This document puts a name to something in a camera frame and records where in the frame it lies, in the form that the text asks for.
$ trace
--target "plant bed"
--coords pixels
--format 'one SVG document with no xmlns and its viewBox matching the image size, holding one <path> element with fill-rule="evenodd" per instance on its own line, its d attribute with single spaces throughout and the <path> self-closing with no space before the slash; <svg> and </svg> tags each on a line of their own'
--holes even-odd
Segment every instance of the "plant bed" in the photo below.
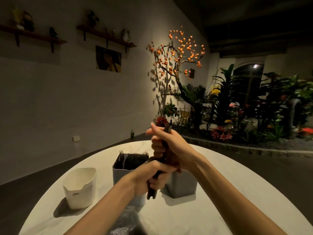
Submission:
<svg viewBox="0 0 313 235">
<path fill-rule="evenodd" d="M 206 135 L 206 132 L 207 132 L 206 130 L 200 130 L 199 133 L 194 133 L 183 127 L 175 127 L 174 130 L 176 130 L 179 134 L 184 135 L 184 136 L 205 139 L 205 140 L 210 140 L 212 142 L 215 142 L 214 140 L 212 140 L 212 137 Z M 233 139 L 229 139 L 225 141 L 225 144 L 232 144 L 236 146 L 245 146 L 245 147 L 253 147 L 253 148 L 262 148 L 262 149 L 302 150 L 302 151 L 313 150 L 313 140 L 306 141 L 303 138 L 294 138 L 294 139 L 281 138 L 279 139 L 279 141 L 268 141 L 268 142 L 261 142 L 258 144 L 252 144 L 252 143 L 239 142 L 234 137 Z"/>
</svg>

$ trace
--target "power outlet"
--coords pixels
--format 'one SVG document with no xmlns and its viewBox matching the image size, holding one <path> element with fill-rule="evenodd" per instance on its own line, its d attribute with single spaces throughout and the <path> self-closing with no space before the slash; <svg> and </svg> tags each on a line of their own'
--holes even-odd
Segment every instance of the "power outlet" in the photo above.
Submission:
<svg viewBox="0 0 313 235">
<path fill-rule="evenodd" d="M 78 141 L 80 141 L 80 137 L 79 137 L 79 135 L 77 135 L 77 136 L 73 136 L 73 142 L 78 142 Z"/>
</svg>

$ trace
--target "round table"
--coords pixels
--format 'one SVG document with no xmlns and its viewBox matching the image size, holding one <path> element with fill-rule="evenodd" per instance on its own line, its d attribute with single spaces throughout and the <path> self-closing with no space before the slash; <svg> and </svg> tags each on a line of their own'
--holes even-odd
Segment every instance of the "round table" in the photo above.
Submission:
<svg viewBox="0 0 313 235">
<path fill-rule="evenodd" d="M 255 204 L 289 235 L 313 234 L 313 227 L 300 211 L 275 187 L 240 163 L 212 150 L 191 145 L 204 155 L 246 198 Z M 41 197 L 26 219 L 20 235 L 61 235 L 91 209 L 113 186 L 112 165 L 124 153 L 153 155 L 151 141 L 130 142 L 98 152 L 72 169 L 94 167 L 97 170 L 97 192 L 92 205 L 71 216 L 54 217 L 53 213 L 64 199 L 62 175 Z M 197 186 L 196 195 L 172 199 L 158 192 L 155 200 L 146 201 L 140 216 L 153 223 L 159 234 L 231 234 L 221 215 Z"/>
</svg>

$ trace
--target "gray floor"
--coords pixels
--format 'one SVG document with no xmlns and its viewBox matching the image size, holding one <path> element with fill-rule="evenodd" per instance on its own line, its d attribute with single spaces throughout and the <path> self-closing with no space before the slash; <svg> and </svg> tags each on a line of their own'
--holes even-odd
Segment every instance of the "gray floor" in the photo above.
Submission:
<svg viewBox="0 0 313 235">
<path fill-rule="evenodd" d="M 142 134 L 136 136 L 134 141 L 149 139 L 150 137 Z M 126 142 L 131 142 L 131 139 L 115 145 Z M 27 216 L 45 191 L 66 171 L 96 152 L 1 185 L 0 234 L 18 234 Z M 219 152 L 250 168 L 275 186 L 313 224 L 313 159 L 273 158 L 236 154 L 228 150 Z"/>
</svg>

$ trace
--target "wooden shelf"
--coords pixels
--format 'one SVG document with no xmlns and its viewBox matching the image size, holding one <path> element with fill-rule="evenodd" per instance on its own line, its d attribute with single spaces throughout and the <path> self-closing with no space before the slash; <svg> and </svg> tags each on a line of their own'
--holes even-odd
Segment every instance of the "wooden shelf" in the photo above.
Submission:
<svg viewBox="0 0 313 235">
<path fill-rule="evenodd" d="M 52 53 L 54 53 L 54 44 L 67 43 L 65 40 L 62 40 L 62 39 L 51 38 L 50 36 L 40 35 L 40 34 L 37 34 L 35 32 L 30 32 L 30 31 L 26 31 L 26 30 L 20 30 L 20 29 L 17 29 L 17 28 L 11 27 L 11 26 L 7 26 L 7 25 L 0 25 L 0 31 L 14 34 L 15 40 L 16 40 L 16 45 L 18 47 L 20 46 L 19 45 L 19 36 L 20 35 L 23 35 L 23 36 L 26 36 L 29 38 L 33 38 L 33 39 L 39 39 L 39 40 L 50 42 Z"/>
<path fill-rule="evenodd" d="M 106 39 L 106 47 L 108 47 L 108 42 L 112 41 L 114 43 L 120 44 L 125 47 L 125 52 L 127 53 L 127 48 L 137 47 L 134 43 L 129 43 L 124 41 L 123 39 L 118 39 L 113 35 L 107 34 L 105 32 L 101 32 L 99 30 L 90 28 L 88 25 L 79 25 L 76 27 L 78 30 L 82 30 L 84 32 L 84 41 L 86 41 L 86 33 L 90 33 L 92 35 L 96 35 L 100 38 Z"/>
</svg>

